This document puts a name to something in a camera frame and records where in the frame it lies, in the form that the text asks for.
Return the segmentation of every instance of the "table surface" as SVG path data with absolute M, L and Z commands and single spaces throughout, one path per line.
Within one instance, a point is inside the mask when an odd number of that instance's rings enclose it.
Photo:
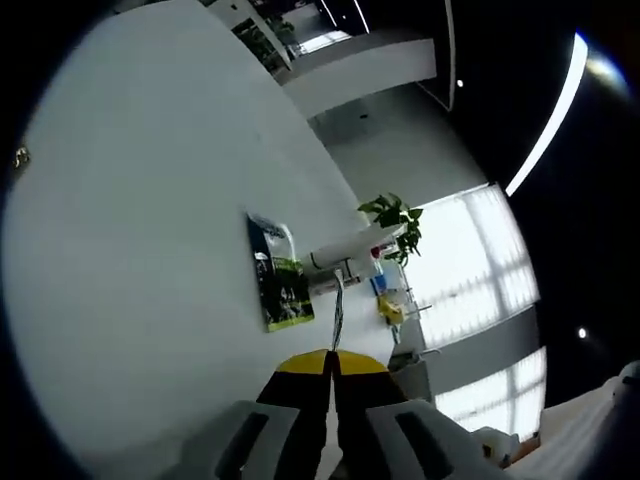
M 25 141 L 3 232 L 10 329 L 40 408 L 87 468 L 135 470 L 140 449 L 154 464 L 167 455 L 145 446 L 330 345 L 333 294 L 314 299 L 314 321 L 265 333 L 244 212 L 287 223 L 300 254 L 365 220 L 282 89 L 204 7 L 104 21 Z M 347 291 L 344 315 L 341 346 L 386 363 L 368 283 Z

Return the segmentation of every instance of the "green leaves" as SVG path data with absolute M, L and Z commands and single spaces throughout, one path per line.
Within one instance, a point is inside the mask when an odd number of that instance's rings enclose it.
M 393 225 L 406 226 L 406 231 L 396 238 L 399 250 L 385 257 L 405 266 L 409 262 L 410 254 L 420 255 L 418 243 L 422 238 L 422 232 L 420 231 L 418 219 L 422 215 L 422 209 L 411 209 L 409 205 L 393 193 L 389 193 L 388 197 L 379 195 L 375 200 L 360 205 L 358 211 L 376 214 L 373 221 L 380 224 L 382 228 Z

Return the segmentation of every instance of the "potted plant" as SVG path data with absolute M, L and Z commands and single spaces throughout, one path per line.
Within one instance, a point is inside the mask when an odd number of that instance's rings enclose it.
M 412 209 L 400 197 L 389 193 L 388 198 L 384 195 L 379 195 L 375 200 L 360 205 L 358 210 L 375 215 L 373 222 L 378 223 L 382 228 L 393 225 L 406 226 L 404 233 L 396 238 L 398 251 L 386 255 L 385 258 L 395 260 L 404 267 L 409 261 L 409 254 L 416 253 L 420 255 L 418 242 L 422 237 L 419 228 L 419 218 L 422 215 L 421 208 Z

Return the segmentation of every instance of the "light strip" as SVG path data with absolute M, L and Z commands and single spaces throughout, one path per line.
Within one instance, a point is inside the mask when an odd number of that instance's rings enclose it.
M 329 10 L 329 7 L 327 7 L 327 4 L 324 3 L 324 0 L 320 0 L 322 2 L 322 5 L 324 6 L 324 9 L 327 11 L 327 13 L 329 14 L 329 18 L 331 19 L 331 23 L 333 23 L 334 27 L 338 27 L 338 24 L 336 23 L 336 21 L 333 18 L 333 15 L 331 15 L 331 10 Z
M 542 154 L 551 143 L 551 140 L 553 140 L 560 124 L 567 115 L 571 102 L 573 102 L 573 98 L 576 96 L 576 92 L 578 91 L 580 79 L 582 78 L 582 73 L 584 72 L 584 67 L 587 63 L 588 53 L 589 47 L 587 47 L 587 44 L 582 37 L 576 33 L 573 41 L 573 54 L 571 55 L 569 72 L 567 73 L 567 79 L 564 81 L 562 92 L 560 92 L 560 96 L 558 97 L 558 103 L 556 103 L 553 113 L 549 117 L 549 122 L 546 127 L 544 127 L 544 130 L 531 150 L 531 153 L 522 164 L 522 167 L 520 167 L 520 170 L 518 170 L 518 173 L 516 173 L 516 176 L 513 177 L 513 180 L 511 180 L 507 186 L 505 191 L 508 196 L 513 195 L 522 182 L 524 182 L 524 179 L 527 178 L 529 172 L 531 172 L 533 167 L 536 166 L 536 163 L 538 163 L 538 160 L 542 157 Z
M 364 23 L 364 29 L 367 31 L 367 33 L 369 33 L 369 25 L 367 25 L 367 21 L 364 19 L 364 15 L 362 15 L 362 10 L 360 10 L 360 5 L 358 5 L 358 0 L 353 0 L 353 3 L 356 4 L 358 13 L 360 14 L 360 18 L 362 19 L 362 23 Z

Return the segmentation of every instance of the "white desk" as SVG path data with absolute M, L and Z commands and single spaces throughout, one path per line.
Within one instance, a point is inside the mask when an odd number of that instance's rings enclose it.
M 305 253 L 364 226 L 355 196 L 200 4 L 99 25 L 26 144 L 3 232 L 10 327 L 43 413 L 86 466 L 177 438 L 255 398 L 290 355 L 329 346 L 333 296 L 313 322 L 265 333 L 243 211 L 287 223 Z M 366 284 L 346 295 L 342 346 L 391 354 Z

